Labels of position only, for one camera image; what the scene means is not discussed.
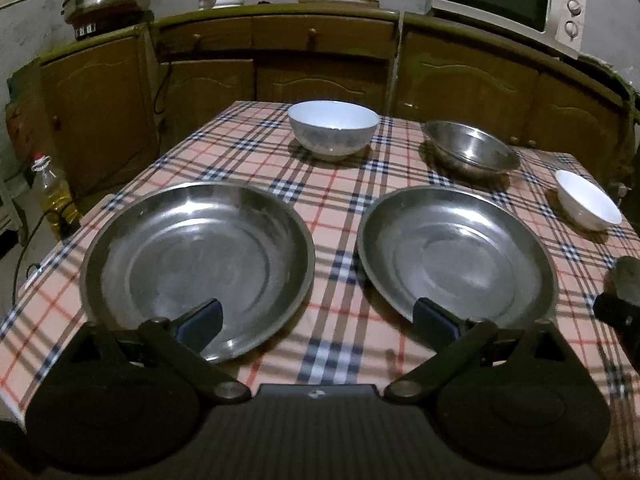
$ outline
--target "white bowl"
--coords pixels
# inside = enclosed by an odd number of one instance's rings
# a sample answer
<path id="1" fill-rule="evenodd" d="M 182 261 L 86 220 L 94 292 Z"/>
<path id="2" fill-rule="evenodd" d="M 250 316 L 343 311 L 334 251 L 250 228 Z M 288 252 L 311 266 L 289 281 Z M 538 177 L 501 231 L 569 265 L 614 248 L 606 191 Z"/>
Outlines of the white bowl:
<path id="1" fill-rule="evenodd" d="M 564 210 L 581 227 L 603 231 L 622 222 L 613 200 L 595 184 L 571 171 L 556 171 L 558 198 Z"/>
<path id="2" fill-rule="evenodd" d="M 374 111 L 340 101 L 306 101 L 289 108 L 296 139 L 323 160 L 359 152 L 371 142 L 379 122 Z"/>

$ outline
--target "wooden cabinet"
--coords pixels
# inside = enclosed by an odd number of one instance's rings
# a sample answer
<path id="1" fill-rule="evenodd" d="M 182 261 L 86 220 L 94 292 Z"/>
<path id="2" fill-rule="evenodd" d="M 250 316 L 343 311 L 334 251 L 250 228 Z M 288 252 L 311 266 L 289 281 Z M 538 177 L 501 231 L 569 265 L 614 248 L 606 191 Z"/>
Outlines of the wooden cabinet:
<path id="1" fill-rule="evenodd" d="M 622 126 L 620 110 L 606 99 L 541 74 L 521 143 L 571 153 L 606 187 L 616 171 Z"/>
<path id="2" fill-rule="evenodd" d="M 339 16 L 257 16 L 253 48 L 391 59 L 394 24 Z"/>
<path id="3" fill-rule="evenodd" d="M 273 55 L 256 61 L 256 95 L 279 103 L 340 100 L 382 112 L 386 72 L 384 63 Z"/>
<path id="4" fill-rule="evenodd" d="M 225 18 L 208 22 L 185 23 L 160 31 L 161 56 L 202 55 L 221 50 L 251 48 L 251 18 Z"/>
<path id="5" fill-rule="evenodd" d="M 252 60 L 176 61 L 165 98 L 164 153 L 234 101 L 255 99 Z"/>
<path id="6" fill-rule="evenodd" d="M 454 39 L 409 32 L 402 46 L 394 117 L 472 124 L 519 136 L 538 72 Z"/>
<path id="7" fill-rule="evenodd" d="M 143 43 L 110 41 L 40 69 L 50 136 L 76 197 L 128 182 L 158 155 Z"/>
<path id="8" fill-rule="evenodd" d="M 8 81 L 12 102 L 6 105 L 6 129 L 16 158 L 23 169 L 31 167 L 36 153 L 46 153 L 57 159 L 45 110 L 40 65 L 32 62 L 22 67 Z"/>

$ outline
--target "table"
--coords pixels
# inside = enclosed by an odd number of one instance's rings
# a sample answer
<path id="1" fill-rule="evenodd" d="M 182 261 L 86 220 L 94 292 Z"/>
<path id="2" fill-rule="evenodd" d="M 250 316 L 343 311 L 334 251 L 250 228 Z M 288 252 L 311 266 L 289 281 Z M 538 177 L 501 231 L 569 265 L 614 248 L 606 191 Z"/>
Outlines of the table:
<path id="1" fill-rule="evenodd" d="M 432 355 L 408 337 L 409 324 L 364 279 L 354 254 L 363 211 L 378 196 L 407 186 L 473 189 L 526 222 L 558 272 L 558 327 L 612 410 L 612 431 L 598 457 L 603 470 L 638 471 L 640 378 L 591 305 L 604 274 L 624 254 L 640 256 L 628 222 L 587 234 L 559 208 L 553 172 L 571 156 L 518 149 L 521 168 L 493 187 L 449 174 L 433 160 L 418 123 L 382 118 L 364 155 L 332 164 L 310 157 L 294 139 L 289 105 L 236 102 L 160 157 L 70 240 L 0 326 L 0 395 L 21 418 L 38 384 L 86 320 L 78 289 L 82 258 L 116 211 L 159 187 L 190 180 L 239 180 L 266 189 L 302 216 L 316 245 L 308 303 L 260 348 L 222 367 L 253 391 L 261 383 L 373 383 L 380 389 Z"/>

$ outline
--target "bottle cap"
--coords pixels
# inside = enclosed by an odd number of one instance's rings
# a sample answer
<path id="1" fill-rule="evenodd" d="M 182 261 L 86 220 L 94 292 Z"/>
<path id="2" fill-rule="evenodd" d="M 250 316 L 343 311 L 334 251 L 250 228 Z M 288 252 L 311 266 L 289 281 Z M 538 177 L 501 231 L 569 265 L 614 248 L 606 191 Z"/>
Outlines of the bottle cap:
<path id="1" fill-rule="evenodd" d="M 33 166 L 31 167 L 31 171 L 44 170 L 49 165 L 50 161 L 50 156 L 43 155 L 42 153 L 36 153 L 33 156 Z"/>

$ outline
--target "stainless steel bowl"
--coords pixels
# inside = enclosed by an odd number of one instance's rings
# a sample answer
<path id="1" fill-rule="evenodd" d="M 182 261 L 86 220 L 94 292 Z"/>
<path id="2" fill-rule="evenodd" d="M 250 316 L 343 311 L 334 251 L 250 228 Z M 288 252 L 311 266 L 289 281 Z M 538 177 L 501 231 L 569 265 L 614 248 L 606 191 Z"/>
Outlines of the stainless steel bowl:
<path id="1" fill-rule="evenodd" d="M 266 191 L 187 182 L 129 205 L 100 230 L 80 276 L 82 306 L 111 330 L 175 319 L 210 298 L 223 327 L 201 355 L 222 362 L 273 336 L 314 278 L 311 233 Z"/>
<path id="2" fill-rule="evenodd" d="M 530 326 L 556 305 L 558 279 L 542 241 L 468 192 L 418 186 L 386 194 L 365 212 L 357 244 L 371 283 L 408 320 L 422 297 L 501 328 Z"/>
<path id="3" fill-rule="evenodd" d="M 438 160 L 469 178 L 491 178 L 520 167 L 518 155 L 509 146 L 472 126 L 431 121 L 422 130 Z"/>

